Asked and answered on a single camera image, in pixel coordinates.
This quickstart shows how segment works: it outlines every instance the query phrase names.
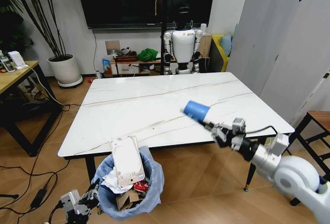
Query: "white humanoid robot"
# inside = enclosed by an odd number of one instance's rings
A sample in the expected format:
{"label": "white humanoid robot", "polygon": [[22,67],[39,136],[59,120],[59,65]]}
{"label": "white humanoid robot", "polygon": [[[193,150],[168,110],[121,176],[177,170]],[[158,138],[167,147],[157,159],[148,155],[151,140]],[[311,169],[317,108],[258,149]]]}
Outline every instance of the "white humanoid robot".
{"label": "white humanoid robot", "polygon": [[190,74],[188,63],[191,61],[193,62],[192,72],[199,73],[200,71],[199,57],[201,54],[198,49],[203,32],[186,25],[188,10],[189,8],[182,7],[178,13],[178,27],[164,33],[164,75],[171,74],[170,63],[173,57],[178,63],[176,74]]}

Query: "plastic bag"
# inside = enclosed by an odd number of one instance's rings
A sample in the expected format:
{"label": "plastic bag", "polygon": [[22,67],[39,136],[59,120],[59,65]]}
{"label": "plastic bag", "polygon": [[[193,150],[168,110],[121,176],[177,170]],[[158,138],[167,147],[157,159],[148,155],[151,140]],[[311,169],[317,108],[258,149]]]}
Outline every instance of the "plastic bag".
{"label": "plastic bag", "polygon": [[100,179],[98,200],[100,202],[101,209],[104,213],[116,220],[124,220],[144,212],[149,213],[156,207],[157,204],[160,203],[160,194],[162,193],[164,187],[163,169],[159,163],[154,161],[154,158],[152,157],[147,146],[140,147],[139,151],[145,175],[150,179],[151,185],[143,201],[132,209],[118,211],[115,198],[116,195],[109,188],[101,185],[103,182],[103,177],[107,175],[114,167],[112,155],[109,155],[101,162],[92,180],[93,183],[97,179]]}

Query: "white table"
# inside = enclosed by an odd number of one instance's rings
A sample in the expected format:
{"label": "white table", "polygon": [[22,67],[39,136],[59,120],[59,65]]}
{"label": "white table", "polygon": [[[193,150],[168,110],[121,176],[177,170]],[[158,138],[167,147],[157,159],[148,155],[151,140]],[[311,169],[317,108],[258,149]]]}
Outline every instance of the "white table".
{"label": "white table", "polygon": [[[210,111],[216,113],[214,123],[230,124],[241,117],[247,132],[268,125],[280,133],[294,132],[229,72],[96,79],[58,156],[85,158],[91,179],[95,174],[94,157],[109,154],[109,141],[117,137],[136,136],[139,146],[150,148],[211,142],[210,133],[180,111],[189,100],[211,105]],[[250,137],[264,143],[274,135],[268,129]]]}

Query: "wooden floor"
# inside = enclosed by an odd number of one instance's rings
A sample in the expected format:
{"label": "wooden floor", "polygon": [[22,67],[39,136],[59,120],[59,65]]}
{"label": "wooden floor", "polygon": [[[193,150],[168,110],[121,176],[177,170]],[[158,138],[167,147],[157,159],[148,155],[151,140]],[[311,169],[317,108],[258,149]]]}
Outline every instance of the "wooden floor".
{"label": "wooden floor", "polygon": [[[55,81],[51,86],[62,103],[81,103],[90,84],[84,81],[75,89],[60,89]],[[35,173],[56,171],[67,161],[57,156],[58,149],[75,117],[74,111],[64,112],[59,126],[44,145],[38,158]],[[46,117],[38,117],[20,123],[21,129],[31,139],[36,136]],[[35,158],[30,158],[7,132],[0,128],[0,165],[22,166],[30,171]],[[318,141],[314,145],[321,152],[324,148]],[[242,189],[249,164],[230,149],[216,145],[199,145],[181,148],[152,150],[154,159],[164,170],[165,186],[161,195],[162,204],[151,213],[142,214],[122,223],[316,223],[310,210],[301,204],[290,206],[288,199],[279,194],[267,181],[257,174],[249,192]],[[306,152],[300,156],[312,161]],[[104,157],[96,159],[98,165]],[[19,212],[29,210],[29,205],[49,175],[33,177],[28,194],[11,205]],[[28,184],[28,175],[19,169],[0,170],[0,194],[22,194]],[[82,194],[89,186],[86,165],[83,159],[70,162],[59,173],[59,179],[50,198],[38,210],[25,215],[20,223],[43,223],[60,196],[77,188]],[[0,205],[10,199],[0,199]],[[0,210],[0,223],[16,223],[17,215],[9,210]],[[96,210],[90,224],[117,223],[106,214]],[[65,223],[65,213],[58,210],[52,223]]]}

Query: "television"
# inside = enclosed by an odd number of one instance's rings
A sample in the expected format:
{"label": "television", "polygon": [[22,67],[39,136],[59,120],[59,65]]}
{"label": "television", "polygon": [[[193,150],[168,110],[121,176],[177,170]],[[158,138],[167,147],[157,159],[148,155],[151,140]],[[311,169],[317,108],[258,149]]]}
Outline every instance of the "television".
{"label": "television", "polygon": [[[160,28],[160,0],[81,0],[89,29]],[[188,6],[194,26],[208,24],[212,0],[169,0],[168,27],[173,26],[179,7]]]}

